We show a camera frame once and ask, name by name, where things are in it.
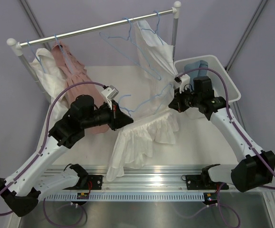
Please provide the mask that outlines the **blue denim skirt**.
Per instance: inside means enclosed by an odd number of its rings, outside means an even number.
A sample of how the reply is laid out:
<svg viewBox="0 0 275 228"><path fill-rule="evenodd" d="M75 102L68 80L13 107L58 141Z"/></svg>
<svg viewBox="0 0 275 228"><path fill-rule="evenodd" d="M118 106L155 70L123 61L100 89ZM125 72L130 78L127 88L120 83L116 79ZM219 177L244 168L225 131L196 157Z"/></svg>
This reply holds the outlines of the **blue denim skirt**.
<svg viewBox="0 0 275 228"><path fill-rule="evenodd" d="M200 60L200 61L197 61L197 62L187 64L184 67L184 71L186 72L186 71L194 70L194 69L197 69L197 68L208 68L208 66L209 65L208 65L207 61ZM201 69L201 70L191 71L190 73L188 73L188 75L190 76L190 79L193 80L194 78L199 77L199 76L206 76L207 75L207 70Z"/></svg>

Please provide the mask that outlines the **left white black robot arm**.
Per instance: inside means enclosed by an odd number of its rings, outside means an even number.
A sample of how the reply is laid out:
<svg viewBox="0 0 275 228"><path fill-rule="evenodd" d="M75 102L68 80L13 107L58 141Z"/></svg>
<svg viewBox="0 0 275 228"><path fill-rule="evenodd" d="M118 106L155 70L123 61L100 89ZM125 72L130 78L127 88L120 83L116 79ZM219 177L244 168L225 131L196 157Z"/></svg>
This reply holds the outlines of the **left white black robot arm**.
<svg viewBox="0 0 275 228"><path fill-rule="evenodd" d="M55 123L39 152L35 152L13 175L0 178L0 195L18 217L29 214L47 196L63 190L80 190L89 186L88 172L79 164L55 176L42 178L57 158L84 138L85 129L108 125L117 130L132 124L118 103L103 103L96 108L90 95L80 95L65 115Z"/></svg>

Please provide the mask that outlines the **blue wire hanger of skirt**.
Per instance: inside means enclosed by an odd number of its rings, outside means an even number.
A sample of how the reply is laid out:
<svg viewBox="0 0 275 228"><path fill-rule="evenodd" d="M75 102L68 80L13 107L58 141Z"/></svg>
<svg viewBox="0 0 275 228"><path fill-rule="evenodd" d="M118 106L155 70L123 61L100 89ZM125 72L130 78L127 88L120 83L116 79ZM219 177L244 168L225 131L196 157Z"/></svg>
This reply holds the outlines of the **blue wire hanger of skirt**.
<svg viewBox="0 0 275 228"><path fill-rule="evenodd" d="M138 66L139 68L141 68L143 71L145 71L150 77L154 78L155 80L161 81L162 80L162 76L160 75L160 73L157 72L157 70L155 70L148 57L146 57L144 51L142 50L142 48L140 47L140 45L138 45L135 41L133 41L132 38L132 29L133 29L133 23L130 22L130 20L128 18L123 18L126 22L129 23L129 29L128 29L128 35L127 37L123 37L123 36L109 36L104 32L99 32L99 36L100 38L105 41L108 45L110 45L114 50L116 50L118 53L120 53L122 56L124 56L126 59L130 60L134 65ZM146 63L148 64L148 68L147 69L145 66L141 65L141 61L140 60L135 60L134 58L132 58L131 56L129 56L128 54L126 54L125 52L121 51L120 48L116 45L114 45L111 40L112 39L121 39L124 40L126 42L129 42L131 45L133 45L137 51L137 54L141 54L142 59L146 61Z"/></svg>

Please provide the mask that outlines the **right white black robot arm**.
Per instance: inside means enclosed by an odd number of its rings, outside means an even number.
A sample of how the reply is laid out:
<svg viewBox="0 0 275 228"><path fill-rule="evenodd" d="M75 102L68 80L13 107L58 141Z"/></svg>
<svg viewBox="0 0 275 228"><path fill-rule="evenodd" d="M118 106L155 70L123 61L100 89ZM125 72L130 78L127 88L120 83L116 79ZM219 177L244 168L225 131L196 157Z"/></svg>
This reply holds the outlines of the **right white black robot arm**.
<svg viewBox="0 0 275 228"><path fill-rule="evenodd" d="M196 77L193 88L185 79L175 78L179 88L169 108L184 112L197 108L224 136L236 158L237 165L213 164L202 169L201 184L212 188L217 182L232 184L240 192L262 187L273 180L275 154L265 152L238 123L225 98L215 96L208 76Z"/></svg>

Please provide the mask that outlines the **white ruffled dress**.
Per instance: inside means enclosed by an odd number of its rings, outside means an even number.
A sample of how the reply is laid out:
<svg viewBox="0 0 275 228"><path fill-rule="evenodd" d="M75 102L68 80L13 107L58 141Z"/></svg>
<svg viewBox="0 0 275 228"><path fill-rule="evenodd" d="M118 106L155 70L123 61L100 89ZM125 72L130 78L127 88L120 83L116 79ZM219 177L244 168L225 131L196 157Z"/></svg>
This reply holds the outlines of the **white ruffled dress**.
<svg viewBox="0 0 275 228"><path fill-rule="evenodd" d="M137 91L121 92L117 97L119 106L135 109L138 104L154 94L146 91L142 97ZM106 179L113 181L124 175L125 168L139 169L154 154L154 144L173 145L176 142L175 132L179 130L176 114L167 106L174 97L173 88L164 104L155 113L154 102L144 104L132 113L134 122L118 132L113 153L111 155Z"/></svg>

